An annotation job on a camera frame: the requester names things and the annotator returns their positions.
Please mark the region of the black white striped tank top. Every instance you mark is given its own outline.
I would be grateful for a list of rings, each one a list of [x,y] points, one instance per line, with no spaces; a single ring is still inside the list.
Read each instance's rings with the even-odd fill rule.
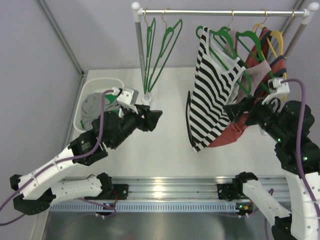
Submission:
[[[206,26],[201,29],[194,88],[186,103],[187,131],[196,153],[208,147],[230,125],[223,106],[235,102],[231,93],[246,69],[240,57],[232,59],[224,53],[210,30]],[[225,47],[225,41],[219,36],[215,38]]]

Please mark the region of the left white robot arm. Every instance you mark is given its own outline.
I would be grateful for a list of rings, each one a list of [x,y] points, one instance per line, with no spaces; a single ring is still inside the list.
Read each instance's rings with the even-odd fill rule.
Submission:
[[[37,170],[15,174],[10,186],[14,209],[25,215],[36,215],[49,207],[73,199],[106,200],[114,192],[112,178],[105,172],[83,180],[65,177],[76,170],[89,167],[108,156],[135,130],[152,132],[162,116],[161,110],[147,105],[135,105],[137,112],[125,110],[123,116],[106,111],[92,122],[92,129],[71,141],[61,153]]]

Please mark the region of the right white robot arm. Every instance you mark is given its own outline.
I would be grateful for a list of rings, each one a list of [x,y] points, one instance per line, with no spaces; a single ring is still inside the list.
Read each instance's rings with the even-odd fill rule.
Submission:
[[[287,181],[291,209],[287,210],[251,172],[237,174],[217,186],[221,200],[250,199],[264,215],[276,240],[317,240],[320,237],[320,149],[308,135],[315,119],[311,109],[291,100],[282,109],[262,99],[245,97],[226,105],[233,123],[247,113],[247,126],[260,126],[274,141],[275,155]]]

